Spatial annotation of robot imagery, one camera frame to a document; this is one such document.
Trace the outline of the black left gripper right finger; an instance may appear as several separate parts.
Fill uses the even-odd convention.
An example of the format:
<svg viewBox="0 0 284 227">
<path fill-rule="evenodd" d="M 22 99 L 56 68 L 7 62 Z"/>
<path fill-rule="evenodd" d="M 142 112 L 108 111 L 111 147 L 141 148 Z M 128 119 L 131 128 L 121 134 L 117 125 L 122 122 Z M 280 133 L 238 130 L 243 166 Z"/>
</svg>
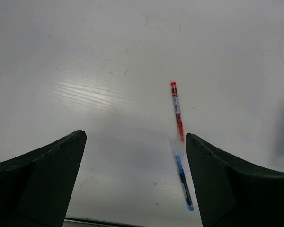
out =
<svg viewBox="0 0 284 227">
<path fill-rule="evenodd" d="M 284 227 L 284 173 L 225 152 L 195 134 L 186 153 L 202 225 Z"/>
</svg>

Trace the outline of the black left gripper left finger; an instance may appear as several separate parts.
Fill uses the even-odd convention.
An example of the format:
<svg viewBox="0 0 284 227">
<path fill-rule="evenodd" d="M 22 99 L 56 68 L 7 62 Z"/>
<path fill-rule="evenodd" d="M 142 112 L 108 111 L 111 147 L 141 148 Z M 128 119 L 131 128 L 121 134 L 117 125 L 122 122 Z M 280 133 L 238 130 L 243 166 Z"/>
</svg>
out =
<svg viewBox="0 0 284 227">
<path fill-rule="evenodd" d="M 61 227 L 86 141 L 78 130 L 0 162 L 0 227 Z"/>
</svg>

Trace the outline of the blue pen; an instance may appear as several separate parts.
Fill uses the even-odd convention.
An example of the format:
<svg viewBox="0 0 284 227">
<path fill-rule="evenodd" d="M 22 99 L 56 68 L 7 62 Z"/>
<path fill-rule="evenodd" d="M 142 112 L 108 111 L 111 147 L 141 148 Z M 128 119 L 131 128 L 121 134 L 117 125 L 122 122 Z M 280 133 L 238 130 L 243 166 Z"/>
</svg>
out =
<svg viewBox="0 0 284 227">
<path fill-rule="evenodd" d="M 190 211 L 194 211 L 194 206 L 193 206 L 193 202 L 191 199 L 191 195 L 190 195 L 190 191 L 189 191 L 189 187 L 187 185 L 187 180 L 186 180 L 186 176 L 185 176 L 185 172 L 184 172 L 184 168 L 182 165 L 182 159 L 184 156 L 184 144 L 181 141 L 178 140 L 170 140 L 170 147 L 171 147 L 171 151 L 173 153 L 173 157 L 177 166 L 177 170 L 178 170 L 178 174 L 179 174 L 179 178 L 180 178 L 180 182 L 184 191 L 184 197 L 185 197 L 185 201 L 187 203 L 188 209 Z"/>
</svg>

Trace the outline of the red pen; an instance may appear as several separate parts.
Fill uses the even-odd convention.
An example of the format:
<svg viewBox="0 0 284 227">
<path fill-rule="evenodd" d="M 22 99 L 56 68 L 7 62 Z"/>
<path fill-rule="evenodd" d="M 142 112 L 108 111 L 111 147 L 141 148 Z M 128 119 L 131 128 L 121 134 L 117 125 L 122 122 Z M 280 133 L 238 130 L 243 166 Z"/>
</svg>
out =
<svg viewBox="0 0 284 227">
<path fill-rule="evenodd" d="M 182 118 L 181 118 L 177 84 L 176 82 L 171 82 L 170 86 L 171 86 L 171 93 L 172 93 L 173 106 L 174 106 L 174 111 L 175 111 L 175 116 L 176 116 L 179 139 L 182 143 L 184 143 L 185 136 L 184 136 L 184 129 L 183 129 L 183 123 L 182 123 Z"/>
</svg>

